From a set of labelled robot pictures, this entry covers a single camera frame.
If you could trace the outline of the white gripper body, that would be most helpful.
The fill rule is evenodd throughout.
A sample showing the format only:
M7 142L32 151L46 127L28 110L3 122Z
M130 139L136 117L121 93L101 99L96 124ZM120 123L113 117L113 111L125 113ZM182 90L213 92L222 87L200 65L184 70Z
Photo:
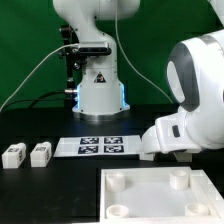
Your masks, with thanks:
M186 150L198 153L200 146L195 143L186 131L185 118L187 112L178 112L158 118L142 136L142 149L146 154L167 154Z

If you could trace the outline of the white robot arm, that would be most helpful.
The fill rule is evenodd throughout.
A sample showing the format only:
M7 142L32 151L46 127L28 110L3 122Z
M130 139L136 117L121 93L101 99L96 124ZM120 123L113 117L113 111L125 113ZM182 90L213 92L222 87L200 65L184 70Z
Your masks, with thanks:
M166 76L179 108L144 133L147 154L224 148L224 0L207 1L223 28L172 49ZM99 31L95 21L128 18L139 5L140 0L53 0L55 11L77 37L69 46L74 67L83 70L75 114L108 117L129 108L117 77L116 42Z

